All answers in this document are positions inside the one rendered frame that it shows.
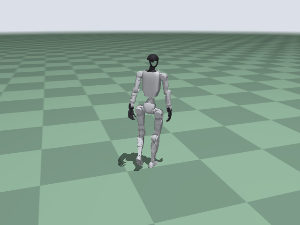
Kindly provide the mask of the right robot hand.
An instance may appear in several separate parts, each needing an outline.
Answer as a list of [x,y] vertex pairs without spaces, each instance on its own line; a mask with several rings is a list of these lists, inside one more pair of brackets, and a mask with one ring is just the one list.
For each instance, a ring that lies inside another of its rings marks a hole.
[[167,111],[168,111],[168,117],[169,117],[167,121],[169,121],[171,119],[172,109],[170,110],[170,108],[168,107]]

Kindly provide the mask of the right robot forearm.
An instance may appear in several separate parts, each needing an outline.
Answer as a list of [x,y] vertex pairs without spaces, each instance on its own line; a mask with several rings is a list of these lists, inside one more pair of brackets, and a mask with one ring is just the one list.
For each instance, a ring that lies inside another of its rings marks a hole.
[[167,91],[167,96],[165,96],[165,102],[166,102],[166,109],[169,107],[171,110],[172,106],[171,106],[171,91],[170,90]]

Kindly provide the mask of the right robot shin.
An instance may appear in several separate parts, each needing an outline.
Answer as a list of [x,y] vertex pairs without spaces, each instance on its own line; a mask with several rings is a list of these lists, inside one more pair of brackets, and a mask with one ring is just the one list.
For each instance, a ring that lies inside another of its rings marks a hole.
[[159,146],[159,136],[157,135],[156,141],[151,142],[151,161],[150,162],[155,162],[155,157],[156,153],[158,151],[158,146]]

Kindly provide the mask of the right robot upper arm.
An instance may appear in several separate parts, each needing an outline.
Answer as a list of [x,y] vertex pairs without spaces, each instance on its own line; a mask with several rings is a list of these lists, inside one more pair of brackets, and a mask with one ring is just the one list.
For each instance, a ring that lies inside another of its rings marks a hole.
[[160,79],[162,80],[164,94],[167,95],[167,91],[169,90],[169,84],[168,84],[168,75],[166,73],[159,73]]

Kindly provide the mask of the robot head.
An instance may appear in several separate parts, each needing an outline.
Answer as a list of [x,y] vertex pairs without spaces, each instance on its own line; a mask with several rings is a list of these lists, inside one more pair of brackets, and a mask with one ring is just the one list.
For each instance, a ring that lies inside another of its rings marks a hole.
[[[147,72],[156,72],[155,67],[158,65],[158,60],[159,57],[155,54],[150,54],[147,58],[147,60],[149,60],[150,63],[150,68],[149,70],[147,70]],[[152,66],[151,62],[157,61],[157,64],[155,66]]]

